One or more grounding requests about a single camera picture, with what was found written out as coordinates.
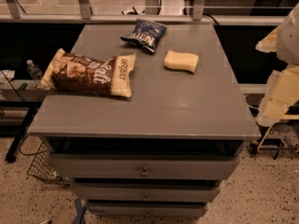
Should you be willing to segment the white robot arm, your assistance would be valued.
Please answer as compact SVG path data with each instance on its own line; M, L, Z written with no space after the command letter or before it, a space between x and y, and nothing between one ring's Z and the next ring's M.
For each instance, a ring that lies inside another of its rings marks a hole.
M266 82L256 121L268 127L279 122L299 101L299 4L284 21L256 45L258 51L275 52L287 67L274 70Z

